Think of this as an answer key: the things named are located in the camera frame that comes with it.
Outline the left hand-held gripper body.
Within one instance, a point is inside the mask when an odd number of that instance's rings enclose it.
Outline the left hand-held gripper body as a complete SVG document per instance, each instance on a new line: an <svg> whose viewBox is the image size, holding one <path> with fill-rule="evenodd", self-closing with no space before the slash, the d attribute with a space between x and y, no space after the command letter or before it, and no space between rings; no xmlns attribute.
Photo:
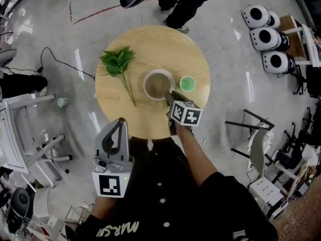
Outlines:
<svg viewBox="0 0 321 241"><path fill-rule="evenodd" d="M123 198L133 169L133 161L119 161L107 157L95 157L92 172L98 196Z"/></svg>

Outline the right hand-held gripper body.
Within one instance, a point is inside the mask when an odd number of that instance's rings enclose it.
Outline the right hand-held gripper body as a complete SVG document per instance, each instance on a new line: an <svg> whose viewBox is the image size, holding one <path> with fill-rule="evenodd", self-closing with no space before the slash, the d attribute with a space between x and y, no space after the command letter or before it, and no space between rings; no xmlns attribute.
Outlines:
<svg viewBox="0 0 321 241"><path fill-rule="evenodd" d="M192 131L192 127L198 127L203 110L193 102L175 100L167 113L169 119L170 135L177 135L176 125L187 127Z"/></svg>

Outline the person's right forearm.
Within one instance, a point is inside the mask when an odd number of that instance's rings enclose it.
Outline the person's right forearm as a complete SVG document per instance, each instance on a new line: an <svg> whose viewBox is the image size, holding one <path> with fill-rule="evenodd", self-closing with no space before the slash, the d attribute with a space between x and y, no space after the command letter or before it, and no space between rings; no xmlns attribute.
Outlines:
<svg viewBox="0 0 321 241"><path fill-rule="evenodd" d="M183 145L193 177L196 183L201 186L209 176L217 172L217 169L188 128L176 125L176 132Z"/></svg>

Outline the person's left forearm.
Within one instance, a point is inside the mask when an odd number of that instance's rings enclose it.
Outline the person's left forearm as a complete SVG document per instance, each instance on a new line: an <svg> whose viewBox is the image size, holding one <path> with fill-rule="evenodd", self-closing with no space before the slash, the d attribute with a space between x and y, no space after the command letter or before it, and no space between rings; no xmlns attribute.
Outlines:
<svg viewBox="0 0 321 241"><path fill-rule="evenodd" d="M109 220L114 214L116 203L117 198L98 196L88 218Z"/></svg>

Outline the white office chair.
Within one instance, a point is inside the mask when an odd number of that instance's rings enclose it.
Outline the white office chair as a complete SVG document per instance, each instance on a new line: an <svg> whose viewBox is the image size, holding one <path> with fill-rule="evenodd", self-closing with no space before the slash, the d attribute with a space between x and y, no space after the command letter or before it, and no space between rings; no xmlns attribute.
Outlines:
<svg viewBox="0 0 321 241"><path fill-rule="evenodd" d="M35 159L31 159L29 165L29 173L42 186L36 188L21 174L22 179L35 193L33 200L33 215L36 217L45 217L49 212L49 195L52 189L57 187L58 183L63 180L63 170L58 165L73 159L72 155L61 156L55 148L65 138L64 135L52 138L50 142L42 147L36 154Z"/></svg>

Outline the person's black shirt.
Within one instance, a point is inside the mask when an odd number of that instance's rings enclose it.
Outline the person's black shirt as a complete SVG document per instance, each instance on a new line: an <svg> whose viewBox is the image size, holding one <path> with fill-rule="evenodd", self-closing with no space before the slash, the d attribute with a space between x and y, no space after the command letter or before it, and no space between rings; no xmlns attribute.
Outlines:
<svg viewBox="0 0 321 241"><path fill-rule="evenodd" d="M197 184L171 138L131 139L134 168L106 219L91 215L74 241L278 241L250 192L219 172Z"/></svg>

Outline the green leaf sprig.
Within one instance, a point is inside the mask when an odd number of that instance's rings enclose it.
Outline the green leaf sprig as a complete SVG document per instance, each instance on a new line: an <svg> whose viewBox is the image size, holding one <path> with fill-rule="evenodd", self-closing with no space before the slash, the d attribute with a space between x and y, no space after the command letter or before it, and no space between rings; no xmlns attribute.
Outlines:
<svg viewBox="0 0 321 241"><path fill-rule="evenodd" d="M106 68L106 74L112 77L118 78L127 94L130 97L133 105L136 106L136 101L132 92L131 87L127 83L125 72L128 69L128 65L135 58L135 52L130 46L126 46L120 49L118 52L115 51L103 51L103 55L100 57L100 62Z"/></svg>

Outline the grey chair patterned cushion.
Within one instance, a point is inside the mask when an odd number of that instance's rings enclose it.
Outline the grey chair patterned cushion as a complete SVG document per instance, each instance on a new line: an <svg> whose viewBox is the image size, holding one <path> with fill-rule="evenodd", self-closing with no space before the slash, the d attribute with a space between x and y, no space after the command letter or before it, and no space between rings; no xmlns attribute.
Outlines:
<svg viewBox="0 0 321 241"><path fill-rule="evenodd" d="M249 125L245 123L237 123L231 121L225 121L225 124L238 126L242 128L247 128L250 131L250 138L248 142L248 147L250 151L247 154L234 149L230 148L230 150L236 154L239 154L251 162L251 165L257 171L260 177L264 176L265 171L265 158L267 158L267 151L269 151L271 144L273 143L274 139L274 132L273 129L275 125L271 123L266 118L262 118L261 116L244 109L245 113L251 115L252 117L258 119L260 123L258 125Z"/></svg>

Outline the white capsule backpack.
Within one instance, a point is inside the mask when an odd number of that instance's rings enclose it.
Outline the white capsule backpack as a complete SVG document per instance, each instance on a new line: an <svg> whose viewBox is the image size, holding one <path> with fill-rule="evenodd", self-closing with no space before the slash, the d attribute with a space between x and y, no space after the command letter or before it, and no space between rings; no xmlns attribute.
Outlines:
<svg viewBox="0 0 321 241"><path fill-rule="evenodd" d="M267 26L277 30L280 27L280 18L279 16L273 12L268 10L269 13L269 22L267 23Z"/></svg>
<svg viewBox="0 0 321 241"><path fill-rule="evenodd" d="M241 11L241 14L251 29L264 27L270 22L270 14L264 6L249 5Z"/></svg>
<svg viewBox="0 0 321 241"><path fill-rule="evenodd" d="M289 74L295 70L294 57L284 52L269 51L262 53L263 68L271 74Z"/></svg>

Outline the white round robot heads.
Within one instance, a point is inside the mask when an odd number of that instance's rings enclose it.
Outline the white round robot heads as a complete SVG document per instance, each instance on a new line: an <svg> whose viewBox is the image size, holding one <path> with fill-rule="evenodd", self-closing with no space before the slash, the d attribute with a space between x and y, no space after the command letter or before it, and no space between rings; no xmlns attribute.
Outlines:
<svg viewBox="0 0 321 241"><path fill-rule="evenodd" d="M250 31L253 47L260 52L285 52L290 47L288 36L270 27L256 28Z"/></svg>

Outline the white drawer unit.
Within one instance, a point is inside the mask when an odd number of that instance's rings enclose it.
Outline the white drawer unit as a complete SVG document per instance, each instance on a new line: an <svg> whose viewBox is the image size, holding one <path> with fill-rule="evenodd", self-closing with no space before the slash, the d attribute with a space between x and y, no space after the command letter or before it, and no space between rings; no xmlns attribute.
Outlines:
<svg viewBox="0 0 321 241"><path fill-rule="evenodd" d="M288 206L288 200L281 190L265 177L250 184L248 190L270 222L277 219Z"/></svg>

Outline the black office chair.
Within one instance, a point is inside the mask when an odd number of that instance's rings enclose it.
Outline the black office chair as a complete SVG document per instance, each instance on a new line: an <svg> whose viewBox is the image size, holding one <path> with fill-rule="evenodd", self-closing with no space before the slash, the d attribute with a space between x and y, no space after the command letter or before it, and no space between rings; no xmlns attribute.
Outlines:
<svg viewBox="0 0 321 241"><path fill-rule="evenodd" d="M321 154L321 145L306 130L300 130L298 136L295 136L296 124L291 124L292 134L287 130L284 133L287 136L285 145L277 152L275 161L279 162L286 169L295 169L299 163L304 160L308 167L318 165Z"/></svg>
<svg viewBox="0 0 321 241"><path fill-rule="evenodd" d="M298 83L298 88L293 92L293 95L299 94L302 95L307 89L310 97L321 99L321 67L312 67L308 65L306 67L305 75L303 77L302 71L299 65L296 65L296 73L292 73Z"/></svg>

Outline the wooden crate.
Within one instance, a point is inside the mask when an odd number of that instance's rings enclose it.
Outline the wooden crate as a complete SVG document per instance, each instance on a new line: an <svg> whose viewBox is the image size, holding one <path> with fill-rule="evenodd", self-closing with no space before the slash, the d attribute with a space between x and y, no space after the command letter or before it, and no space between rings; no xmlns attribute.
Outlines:
<svg viewBox="0 0 321 241"><path fill-rule="evenodd" d="M307 59L305 46L303 44L303 32L296 31L289 33L288 31L301 27L301 23L290 14L280 17L280 27L278 30L284 32L290 42L290 47L286 53L291 54L297 61L305 61Z"/></svg>

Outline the white cluttered desk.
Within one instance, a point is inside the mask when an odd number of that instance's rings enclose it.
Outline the white cluttered desk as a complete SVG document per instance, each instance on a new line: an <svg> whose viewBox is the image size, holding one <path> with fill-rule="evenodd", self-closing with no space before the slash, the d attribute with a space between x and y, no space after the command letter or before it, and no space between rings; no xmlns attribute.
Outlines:
<svg viewBox="0 0 321 241"><path fill-rule="evenodd" d="M313 41L313 36L310 28L302 24L302 32L305 36L310 64L313 67L321 67L321 59L319 58L317 45Z"/></svg>

